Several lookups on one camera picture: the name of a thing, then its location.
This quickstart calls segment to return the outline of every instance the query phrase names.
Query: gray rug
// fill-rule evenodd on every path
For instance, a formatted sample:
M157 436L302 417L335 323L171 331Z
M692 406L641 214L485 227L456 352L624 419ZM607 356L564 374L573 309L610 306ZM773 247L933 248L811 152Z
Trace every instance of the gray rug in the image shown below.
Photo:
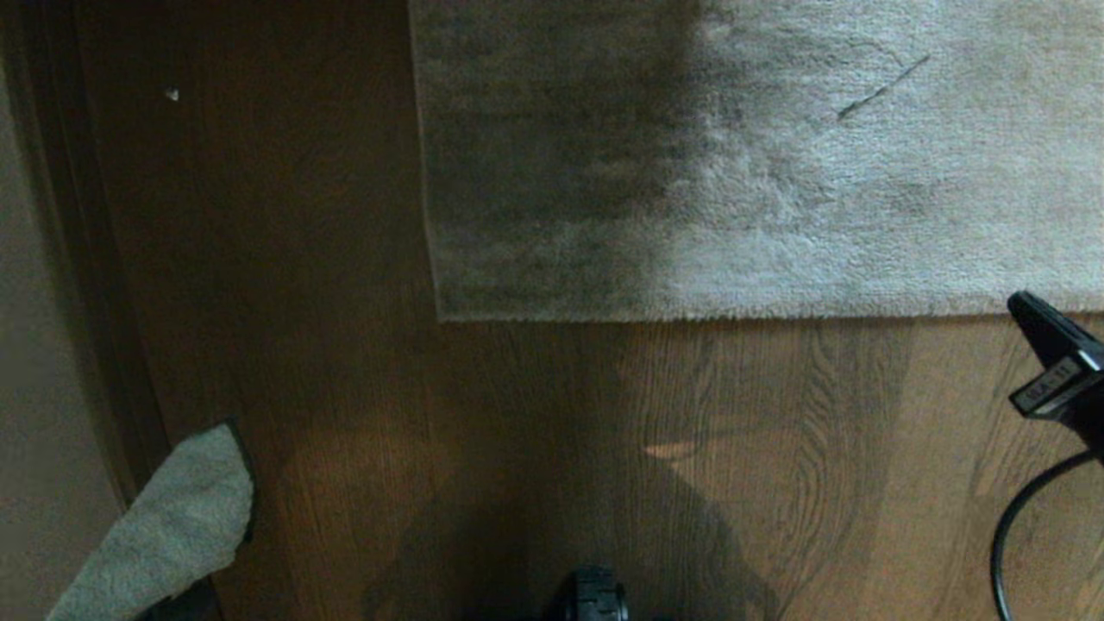
M445 320L1104 308L1086 0L413 0Z

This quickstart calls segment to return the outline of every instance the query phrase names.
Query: black power cord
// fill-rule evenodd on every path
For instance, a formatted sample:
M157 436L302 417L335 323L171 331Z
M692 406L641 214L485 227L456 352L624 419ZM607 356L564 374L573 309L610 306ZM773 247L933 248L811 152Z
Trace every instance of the black power cord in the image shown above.
M1028 504L1028 501L1045 487L1048 483L1095 459L1096 453L1094 451L1085 451L1072 457L1066 457L1032 478L1016 494L1012 502L1008 503L1008 508L1005 509L1005 513L1000 516L1000 522L997 523L997 531L992 535L992 551L989 555L989 580L992 583L992 599L997 604L997 614L1000 615L1000 621L1011 621L1012 619L1012 613L1008 611L1008 601L1005 598L1005 575L1001 567L1005 558L1005 539L1012 527L1012 522L1016 520L1016 516Z

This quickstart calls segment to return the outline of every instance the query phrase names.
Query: wood grain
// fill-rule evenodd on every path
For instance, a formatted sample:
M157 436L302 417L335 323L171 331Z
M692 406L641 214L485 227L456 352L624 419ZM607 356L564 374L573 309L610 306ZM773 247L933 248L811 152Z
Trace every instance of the wood grain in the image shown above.
M1007 318L438 325L403 2L77 17L166 429L256 461L226 619L511 620L588 561L639 618L995 618L997 517L1079 449ZM1104 611L1102 497L1025 514L1023 618Z

